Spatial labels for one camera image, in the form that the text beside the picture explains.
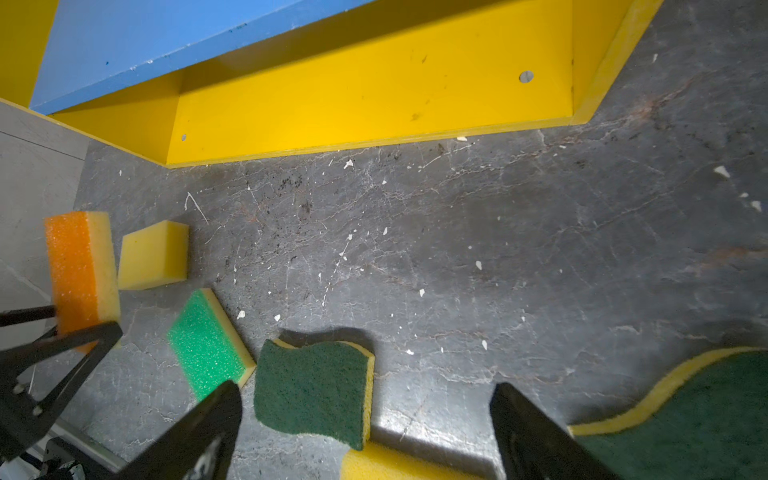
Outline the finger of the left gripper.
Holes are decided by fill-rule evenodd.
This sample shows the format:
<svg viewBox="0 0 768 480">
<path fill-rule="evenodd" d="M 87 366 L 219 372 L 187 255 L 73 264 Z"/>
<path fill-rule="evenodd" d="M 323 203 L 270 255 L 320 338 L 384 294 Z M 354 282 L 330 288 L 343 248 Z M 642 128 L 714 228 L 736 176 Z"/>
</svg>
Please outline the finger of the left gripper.
<svg viewBox="0 0 768 480">
<path fill-rule="evenodd" d="M 54 318 L 55 316 L 56 308 L 54 305 L 9 310 L 0 313 L 0 326 L 7 327 L 25 324 L 48 318 Z"/>
<path fill-rule="evenodd" d="M 1 459 L 41 440 L 123 335 L 105 322 L 1 352 Z"/>
</svg>

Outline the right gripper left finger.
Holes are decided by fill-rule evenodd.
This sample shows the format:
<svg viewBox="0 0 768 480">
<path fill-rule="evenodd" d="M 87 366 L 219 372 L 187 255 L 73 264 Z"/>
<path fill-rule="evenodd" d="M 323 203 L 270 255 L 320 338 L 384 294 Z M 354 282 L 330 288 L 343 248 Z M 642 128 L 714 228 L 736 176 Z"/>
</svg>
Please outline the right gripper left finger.
<svg viewBox="0 0 768 480">
<path fill-rule="evenodd" d="M 147 450 L 118 479 L 225 479 L 242 421 L 240 389 L 223 382 Z"/>
</svg>

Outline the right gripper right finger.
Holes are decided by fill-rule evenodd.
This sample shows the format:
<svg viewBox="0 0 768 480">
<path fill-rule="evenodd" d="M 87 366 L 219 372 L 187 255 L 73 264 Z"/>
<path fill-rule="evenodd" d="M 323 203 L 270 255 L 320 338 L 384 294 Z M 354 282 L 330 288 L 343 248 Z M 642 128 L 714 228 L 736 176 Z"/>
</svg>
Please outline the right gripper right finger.
<svg viewBox="0 0 768 480">
<path fill-rule="evenodd" d="M 508 479 L 616 479 L 510 383 L 495 386 L 489 411 Z"/>
</svg>

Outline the orange yellow sponge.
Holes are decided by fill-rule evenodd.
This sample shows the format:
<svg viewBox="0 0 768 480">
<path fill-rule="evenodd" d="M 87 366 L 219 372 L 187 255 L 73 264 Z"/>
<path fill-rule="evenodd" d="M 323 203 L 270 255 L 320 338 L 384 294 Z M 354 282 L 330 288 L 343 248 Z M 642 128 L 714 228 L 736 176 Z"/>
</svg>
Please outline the orange yellow sponge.
<svg viewBox="0 0 768 480">
<path fill-rule="evenodd" d="M 60 336 L 121 319 L 109 216 L 76 211 L 44 220 Z"/>
</svg>

